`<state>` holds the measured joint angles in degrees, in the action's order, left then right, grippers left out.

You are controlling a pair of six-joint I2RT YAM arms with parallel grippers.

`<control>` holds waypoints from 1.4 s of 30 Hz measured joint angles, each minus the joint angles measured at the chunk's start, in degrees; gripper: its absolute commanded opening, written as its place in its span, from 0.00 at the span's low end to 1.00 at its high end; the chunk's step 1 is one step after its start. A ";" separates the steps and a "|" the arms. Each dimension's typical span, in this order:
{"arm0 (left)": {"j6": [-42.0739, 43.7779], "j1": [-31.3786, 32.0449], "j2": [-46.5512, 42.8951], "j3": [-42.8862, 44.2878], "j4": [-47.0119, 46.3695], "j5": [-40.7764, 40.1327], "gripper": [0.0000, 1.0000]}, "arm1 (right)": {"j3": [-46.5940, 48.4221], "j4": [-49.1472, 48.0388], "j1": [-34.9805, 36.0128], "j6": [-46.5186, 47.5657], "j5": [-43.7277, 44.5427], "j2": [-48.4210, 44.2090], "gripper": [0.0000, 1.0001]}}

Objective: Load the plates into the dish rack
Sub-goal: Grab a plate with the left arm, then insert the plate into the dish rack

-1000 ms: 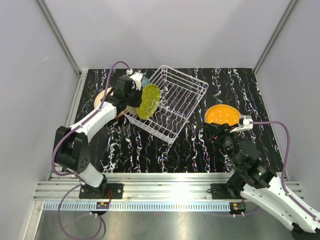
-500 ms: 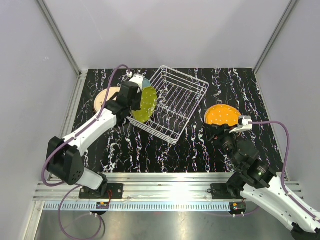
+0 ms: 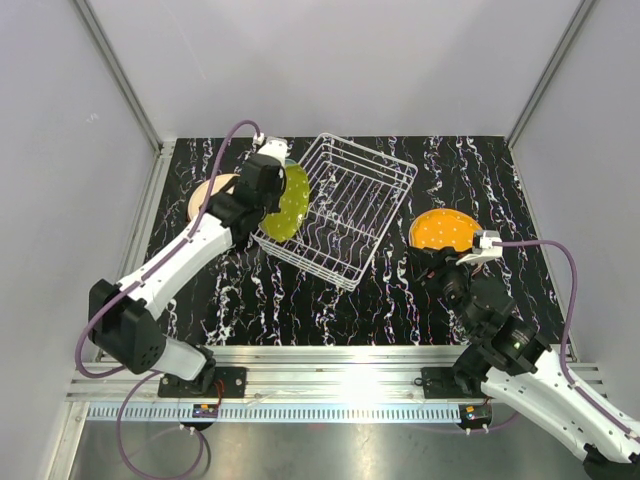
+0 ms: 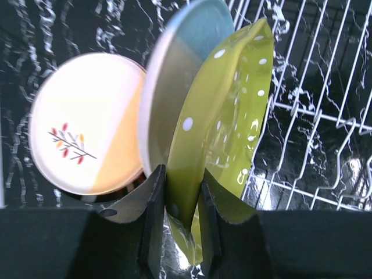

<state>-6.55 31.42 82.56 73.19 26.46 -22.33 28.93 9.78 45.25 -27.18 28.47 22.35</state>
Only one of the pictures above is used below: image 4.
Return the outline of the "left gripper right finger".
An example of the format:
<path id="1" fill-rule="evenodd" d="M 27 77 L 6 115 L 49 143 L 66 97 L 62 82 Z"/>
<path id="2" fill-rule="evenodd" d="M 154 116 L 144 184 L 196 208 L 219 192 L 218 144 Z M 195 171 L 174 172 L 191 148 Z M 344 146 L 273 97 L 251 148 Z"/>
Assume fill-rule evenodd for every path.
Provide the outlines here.
<path id="1" fill-rule="evenodd" d="M 200 193 L 207 278 L 370 278 L 371 213 L 257 211 L 205 174 Z"/>

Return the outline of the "blue cream branch plate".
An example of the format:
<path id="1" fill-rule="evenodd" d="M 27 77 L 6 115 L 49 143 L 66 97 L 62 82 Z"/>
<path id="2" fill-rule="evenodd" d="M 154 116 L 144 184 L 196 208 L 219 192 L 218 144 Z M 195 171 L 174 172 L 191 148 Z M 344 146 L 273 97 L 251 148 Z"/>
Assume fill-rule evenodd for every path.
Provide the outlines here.
<path id="1" fill-rule="evenodd" d="M 146 66 L 138 142 L 146 176 L 166 164 L 190 86 L 203 62 L 234 31 L 225 1 L 191 1 L 166 23 Z"/>

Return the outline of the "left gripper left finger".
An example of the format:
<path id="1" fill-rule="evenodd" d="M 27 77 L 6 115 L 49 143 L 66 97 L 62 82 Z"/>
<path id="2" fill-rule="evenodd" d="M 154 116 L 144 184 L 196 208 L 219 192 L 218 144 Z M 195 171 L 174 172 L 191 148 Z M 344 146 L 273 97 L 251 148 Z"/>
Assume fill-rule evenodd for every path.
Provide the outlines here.
<path id="1" fill-rule="evenodd" d="M 159 165 L 135 190 L 100 212 L 1 210 L 1 277 L 158 278 L 165 174 Z"/>

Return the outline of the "green polka dot plate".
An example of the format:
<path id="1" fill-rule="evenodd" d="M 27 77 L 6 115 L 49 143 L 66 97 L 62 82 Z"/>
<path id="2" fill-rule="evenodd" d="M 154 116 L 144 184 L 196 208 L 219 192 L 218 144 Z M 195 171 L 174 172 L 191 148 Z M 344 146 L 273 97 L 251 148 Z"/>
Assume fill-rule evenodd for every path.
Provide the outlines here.
<path id="1" fill-rule="evenodd" d="M 206 171 L 240 197 L 266 112 L 274 37 L 265 18 L 210 53 L 184 101 L 167 161 L 166 210 L 189 264 L 202 260 L 198 197 Z"/>

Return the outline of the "white wire dish rack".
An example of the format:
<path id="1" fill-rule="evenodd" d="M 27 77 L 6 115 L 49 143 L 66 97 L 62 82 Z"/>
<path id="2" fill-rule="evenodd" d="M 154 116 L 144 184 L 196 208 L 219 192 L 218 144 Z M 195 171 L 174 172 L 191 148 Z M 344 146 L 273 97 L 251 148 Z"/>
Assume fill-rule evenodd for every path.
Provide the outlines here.
<path id="1" fill-rule="evenodd" d="M 242 200 L 261 210 L 371 210 L 371 2 L 229 1 L 264 17 L 274 66 Z"/>

